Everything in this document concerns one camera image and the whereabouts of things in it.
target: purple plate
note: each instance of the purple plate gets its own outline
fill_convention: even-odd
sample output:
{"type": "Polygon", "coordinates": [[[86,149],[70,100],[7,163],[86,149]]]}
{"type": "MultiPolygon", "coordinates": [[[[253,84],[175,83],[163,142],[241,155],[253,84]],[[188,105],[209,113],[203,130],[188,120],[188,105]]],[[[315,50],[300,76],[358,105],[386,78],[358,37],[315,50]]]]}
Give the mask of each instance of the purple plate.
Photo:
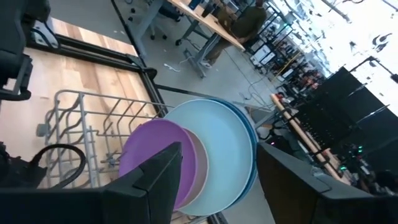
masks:
{"type": "Polygon", "coordinates": [[[182,144],[183,160],[174,209],[188,197],[197,173],[195,148],[188,133],[179,125],[166,119],[154,119],[138,126],[123,147],[119,168],[121,177],[176,141],[182,144]]]}

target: wooden surface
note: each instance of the wooden surface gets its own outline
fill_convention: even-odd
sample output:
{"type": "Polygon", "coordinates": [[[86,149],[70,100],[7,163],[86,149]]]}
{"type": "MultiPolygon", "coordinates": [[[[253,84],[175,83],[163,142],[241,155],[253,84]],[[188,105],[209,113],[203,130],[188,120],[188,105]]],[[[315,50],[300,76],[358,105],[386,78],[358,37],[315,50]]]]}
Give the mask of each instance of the wooden surface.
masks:
{"type": "MultiPolygon", "coordinates": [[[[282,103],[280,103],[278,97],[276,97],[275,94],[271,94],[271,100],[272,102],[274,102],[274,104],[276,105],[276,107],[278,107],[279,110],[284,110],[285,107],[282,105],[282,103]]],[[[292,116],[288,113],[288,112],[284,112],[284,117],[286,119],[290,119],[292,116]]],[[[292,125],[292,127],[295,129],[295,131],[297,132],[298,135],[300,135],[300,137],[304,140],[304,143],[307,145],[307,147],[310,148],[310,150],[313,153],[316,153],[320,150],[320,146],[313,140],[310,139],[307,134],[305,133],[304,130],[302,130],[299,126],[299,121],[295,118],[289,121],[289,123],[292,125]]],[[[332,177],[334,177],[335,179],[342,181],[343,183],[346,183],[348,185],[351,184],[351,182],[349,181],[349,178],[347,178],[347,176],[343,176],[343,177],[339,177],[339,175],[336,173],[335,169],[339,168],[340,162],[337,160],[337,158],[330,152],[330,150],[325,150],[323,153],[321,154],[317,154],[317,159],[320,162],[325,162],[325,157],[324,155],[327,155],[330,158],[330,164],[327,163],[325,164],[325,168],[326,170],[330,173],[330,175],[332,177]]]]}
{"type": "Polygon", "coordinates": [[[215,16],[213,16],[212,14],[209,14],[205,18],[201,16],[204,10],[201,6],[197,6],[193,11],[188,7],[188,4],[190,2],[189,0],[168,0],[168,1],[177,8],[179,8],[181,11],[183,11],[186,15],[193,17],[194,19],[198,20],[199,22],[207,26],[207,28],[209,28],[213,32],[216,32],[218,35],[222,36],[224,39],[231,42],[234,46],[238,47],[241,50],[244,50],[243,45],[240,44],[235,37],[226,32],[225,29],[220,24],[218,24],[218,19],[215,16]]]}
{"type": "MultiPolygon", "coordinates": [[[[81,27],[73,26],[56,19],[53,19],[53,26],[58,34],[72,37],[74,39],[89,42],[91,44],[99,45],[108,49],[112,49],[122,53],[129,53],[137,55],[133,46],[123,42],[96,34],[94,32],[82,29],[81,27]]],[[[128,98],[134,100],[150,101],[150,98],[144,88],[143,83],[137,73],[132,73],[125,70],[118,70],[115,68],[98,65],[90,62],[68,58],[61,55],[41,52],[34,49],[25,49],[25,54],[30,55],[33,59],[33,71],[29,83],[29,90],[32,92],[30,100],[22,102],[3,101],[0,111],[0,141],[4,141],[7,146],[7,151],[11,156],[22,156],[23,159],[29,161],[32,157],[42,149],[44,138],[36,136],[36,127],[40,123],[44,123],[45,114],[54,106],[54,96],[59,90],[76,90],[88,93],[97,93],[102,95],[116,96],[120,98],[128,98]]],[[[8,84],[8,88],[13,85],[12,82],[8,84]]],[[[75,93],[59,94],[60,108],[69,108],[77,98],[75,93]]],[[[116,104],[115,99],[101,98],[96,96],[86,95],[83,99],[83,106],[85,111],[95,111],[99,113],[109,113],[111,108],[116,104]]],[[[115,108],[114,113],[124,113],[134,115],[140,110],[143,103],[134,103],[129,108],[129,101],[122,100],[115,108]]],[[[69,126],[75,124],[81,117],[80,113],[72,113],[68,118],[69,126]]],[[[155,116],[153,106],[146,105],[139,113],[141,116],[155,116]]],[[[104,131],[103,122],[106,116],[87,114],[85,122],[87,127],[92,126],[93,129],[104,131]]],[[[129,134],[129,121],[131,118],[123,118],[117,127],[118,117],[112,116],[110,120],[105,122],[106,125],[112,125],[108,134],[129,134]]],[[[131,128],[134,129],[141,123],[147,121],[145,118],[137,118],[132,122],[131,128]]],[[[55,126],[54,121],[50,123],[52,127],[55,126]]],[[[66,126],[66,117],[60,123],[60,131],[66,126]]],[[[82,125],[74,128],[71,131],[81,131],[82,125]]],[[[65,135],[60,142],[77,141],[81,134],[65,135]]],[[[108,144],[111,151],[120,151],[122,145],[126,141],[123,138],[108,138],[108,144]]],[[[105,158],[106,140],[105,137],[94,135],[95,143],[90,144],[87,151],[90,154],[96,153],[97,166],[99,168],[109,167],[106,164],[100,163],[105,158]]],[[[50,142],[55,142],[55,138],[51,138],[50,142]]],[[[84,150],[84,144],[76,145],[84,150]]],[[[56,153],[53,154],[52,159],[56,158],[56,153]]],[[[62,159],[77,158],[76,155],[65,153],[62,159]]],[[[92,167],[95,167],[94,158],[90,159],[92,167]]],[[[45,165],[45,159],[42,159],[41,165],[45,165]]],[[[62,170],[68,170],[78,165],[77,161],[72,163],[64,163],[62,170]]],[[[52,175],[58,175],[58,166],[54,168],[52,175]]],[[[117,172],[99,174],[100,184],[104,185],[113,179],[117,178],[117,172]]],[[[82,174],[76,180],[75,187],[84,184],[88,180],[87,173],[82,174]]],[[[59,182],[58,177],[50,179],[50,185],[55,185],[59,182]]],[[[42,187],[48,187],[47,181],[42,182],[42,187]]],[[[186,217],[181,217],[173,221],[173,224],[185,223],[186,217]]]]}

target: stack of plates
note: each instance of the stack of plates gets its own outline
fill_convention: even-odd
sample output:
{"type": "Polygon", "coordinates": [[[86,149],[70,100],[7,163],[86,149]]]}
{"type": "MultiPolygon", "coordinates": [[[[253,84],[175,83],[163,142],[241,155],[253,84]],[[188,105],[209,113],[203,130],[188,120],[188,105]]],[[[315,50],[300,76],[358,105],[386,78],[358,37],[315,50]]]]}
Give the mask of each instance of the stack of plates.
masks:
{"type": "Polygon", "coordinates": [[[175,141],[182,143],[184,159],[174,209],[211,215],[249,192],[257,172],[256,134],[241,110],[219,99],[185,102],[164,119],[139,126],[124,146],[119,175],[175,141]]]}

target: wooden table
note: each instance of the wooden table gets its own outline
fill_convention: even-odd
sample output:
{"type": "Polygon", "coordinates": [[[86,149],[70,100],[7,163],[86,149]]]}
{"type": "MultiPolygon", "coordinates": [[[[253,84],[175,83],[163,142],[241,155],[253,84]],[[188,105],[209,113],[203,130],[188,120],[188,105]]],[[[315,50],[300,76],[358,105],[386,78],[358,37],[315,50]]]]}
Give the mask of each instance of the wooden table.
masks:
{"type": "MultiPolygon", "coordinates": [[[[271,94],[271,100],[274,102],[278,110],[282,111],[285,109],[285,107],[280,103],[278,97],[275,94],[271,94]]],[[[290,119],[292,116],[288,112],[283,113],[284,117],[286,119],[290,119]]],[[[291,119],[289,121],[290,125],[294,128],[294,130],[297,132],[297,134],[303,139],[304,143],[307,145],[307,147],[313,152],[317,153],[320,150],[320,146],[310,138],[309,133],[306,133],[300,126],[300,121],[295,118],[291,119]]],[[[329,163],[325,164],[325,169],[329,172],[329,174],[334,177],[336,180],[342,181],[343,183],[346,183],[348,185],[351,184],[349,181],[348,174],[344,173],[343,177],[340,177],[338,173],[335,171],[335,169],[338,169],[340,166],[339,160],[330,152],[330,149],[327,149],[323,151],[322,153],[319,153],[316,155],[317,159],[320,162],[325,162],[325,156],[328,156],[330,158],[329,163]]]]}
{"type": "Polygon", "coordinates": [[[235,47],[244,50],[244,47],[241,43],[239,43],[235,37],[233,37],[231,34],[229,34],[219,23],[218,19],[213,16],[212,14],[209,14],[206,17],[202,17],[201,14],[203,13],[204,8],[201,6],[197,6],[195,10],[193,11],[188,7],[188,4],[190,0],[168,0],[171,2],[174,6],[179,8],[183,13],[185,13],[187,16],[193,17],[196,21],[202,23],[205,25],[209,30],[213,31],[214,33],[217,33],[220,35],[222,38],[228,40],[231,42],[235,47]]]}
{"type": "MultiPolygon", "coordinates": [[[[145,16],[142,18],[140,24],[137,27],[131,28],[130,33],[134,37],[134,41],[136,43],[136,47],[138,47],[140,51],[140,56],[145,57],[146,51],[144,44],[142,43],[142,37],[145,31],[148,29],[150,24],[155,19],[155,16],[159,13],[159,9],[162,7],[165,1],[170,2],[181,11],[183,11],[187,16],[193,17],[197,22],[201,22],[205,26],[207,26],[211,31],[213,31],[216,35],[225,38],[230,41],[233,45],[238,48],[244,50],[244,47],[234,38],[232,35],[227,33],[221,25],[217,22],[217,18],[213,15],[208,15],[206,17],[202,17],[201,13],[203,12],[203,8],[198,6],[194,11],[191,10],[187,5],[189,0],[155,0],[151,3],[148,10],[145,12],[145,16]]],[[[207,49],[209,51],[210,47],[203,47],[202,49],[207,49]]]]}
{"type": "MultiPolygon", "coordinates": [[[[58,34],[118,52],[137,55],[135,48],[129,44],[57,19],[53,19],[52,22],[55,32],[58,34]]],[[[138,73],[34,49],[25,49],[24,53],[30,55],[33,59],[34,68],[29,83],[32,97],[30,100],[22,102],[3,101],[0,113],[0,141],[4,141],[11,156],[21,156],[29,161],[44,147],[44,138],[39,138],[35,135],[36,127],[39,123],[44,122],[46,112],[53,108],[54,94],[59,90],[76,90],[150,101],[138,73]]],[[[60,95],[60,99],[60,107],[68,108],[73,104],[76,97],[75,95],[64,94],[60,95]]],[[[99,112],[109,112],[114,105],[114,101],[90,98],[90,96],[85,97],[84,103],[85,111],[99,112]]],[[[128,103],[122,101],[115,111],[123,113],[127,107],[128,103]]],[[[140,108],[140,104],[132,105],[127,114],[135,114],[140,108]]],[[[153,106],[147,105],[141,111],[141,114],[155,115],[155,110],[153,106]]],[[[95,129],[102,128],[103,120],[104,117],[100,116],[86,117],[86,122],[95,129]]],[[[146,119],[139,119],[138,122],[133,123],[133,128],[145,121],[146,119]]],[[[129,132],[126,127],[123,127],[121,131],[124,134],[129,132]]],[[[97,158],[98,160],[104,159],[106,153],[105,143],[100,139],[95,139],[95,141],[97,158]]],[[[121,150],[121,144],[116,138],[110,139],[109,144],[113,149],[121,150]]],[[[107,184],[116,177],[117,174],[101,174],[101,183],[107,184]]],[[[76,180],[77,185],[86,182],[87,179],[88,175],[82,174],[76,180]]],[[[53,178],[53,180],[53,184],[59,181],[58,178],[53,178]]],[[[186,219],[186,217],[180,217],[172,223],[183,224],[186,219]]]]}

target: wire rack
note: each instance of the wire rack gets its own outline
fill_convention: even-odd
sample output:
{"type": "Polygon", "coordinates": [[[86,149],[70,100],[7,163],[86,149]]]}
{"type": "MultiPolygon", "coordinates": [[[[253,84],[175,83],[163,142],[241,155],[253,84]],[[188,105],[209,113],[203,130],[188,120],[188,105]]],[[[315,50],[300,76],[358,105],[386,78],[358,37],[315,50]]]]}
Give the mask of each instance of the wire rack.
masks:
{"type": "MultiPolygon", "coordinates": [[[[157,118],[172,106],[114,96],[60,90],[54,106],[37,126],[36,135],[45,145],[66,143],[79,147],[86,155],[85,171],[66,188],[101,187],[118,178],[124,143],[140,124],[157,118]],[[154,107],[160,108],[156,113],[154,107]]],[[[54,149],[43,159],[48,167],[40,187],[48,188],[72,175],[80,159],[74,152],[54,149]]],[[[202,223],[206,217],[189,217],[175,212],[172,224],[202,223]]]]}

